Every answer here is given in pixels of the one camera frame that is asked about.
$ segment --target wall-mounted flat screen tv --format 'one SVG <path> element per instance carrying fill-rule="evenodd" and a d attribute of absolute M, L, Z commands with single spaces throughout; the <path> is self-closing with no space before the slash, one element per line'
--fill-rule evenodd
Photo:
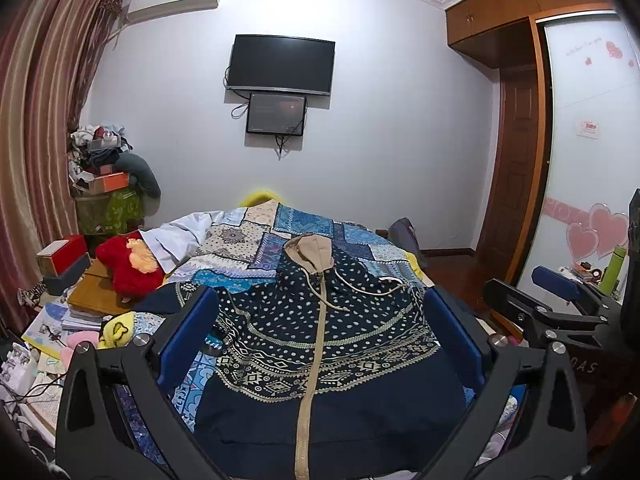
<path fill-rule="evenodd" d="M 329 95 L 334 41 L 238 34 L 227 88 Z"/>

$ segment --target yellow round cushion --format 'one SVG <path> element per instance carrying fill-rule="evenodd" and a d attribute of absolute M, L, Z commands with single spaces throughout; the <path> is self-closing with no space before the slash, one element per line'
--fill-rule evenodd
<path fill-rule="evenodd" d="M 254 191 L 240 203 L 240 207 L 251 207 L 254 205 L 264 204 L 269 200 L 275 200 L 282 204 L 282 199 L 272 191 Z"/>

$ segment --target bolt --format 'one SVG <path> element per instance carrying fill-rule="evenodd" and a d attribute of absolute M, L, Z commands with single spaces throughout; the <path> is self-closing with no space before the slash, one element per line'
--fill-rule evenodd
<path fill-rule="evenodd" d="M 146 333 L 136 334 L 135 336 L 133 336 L 133 344 L 135 346 L 144 346 L 148 344 L 150 340 L 151 336 Z"/>
<path fill-rule="evenodd" d="M 93 346 L 89 341 L 81 341 L 76 345 L 76 352 L 84 354 Z"/>
<path fill-rule="evenodd" d="M 495 346 L 507 346 L 509 341 L 502 334 L 491 334 L 489 338 Z"/>
<path fill-rule="evenodd" d="M 553 341 L 551 343 L 551 349 L 556 353 L 556 354 L 564 354 L 566 352 L 566 346 L 564 346 L 561 342 L 559 341 Z"/>

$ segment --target green bottle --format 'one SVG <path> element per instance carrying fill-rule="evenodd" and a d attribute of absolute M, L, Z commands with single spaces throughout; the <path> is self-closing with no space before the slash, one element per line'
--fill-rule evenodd
<path fill-rule="evenodd" d="M 613 287 L 616 285 L 616 280 L 622 268 L 622 262 L 625 261 L 626 250 L 624 247 L 616 245 L 616 248 L 611 255 L 609 267 L 604 271 L 604 276 L 598 288 L 603 294 L 610 296 L 613 292 Z"/>

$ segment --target striped curtain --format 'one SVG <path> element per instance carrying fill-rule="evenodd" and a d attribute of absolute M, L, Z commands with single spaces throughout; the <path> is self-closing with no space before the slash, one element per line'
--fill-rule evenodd
<path fill-rule="evenodd" d="M 0 43 L 0 317 L 16 332 L 30 320 L 16 290 L 41 278 L 35 254 L 78 232 L 68 126 L 102 52 L 96 38 L 109 33 L 119 11 L 100 19 L 101 3 L 26 0 Z"/>

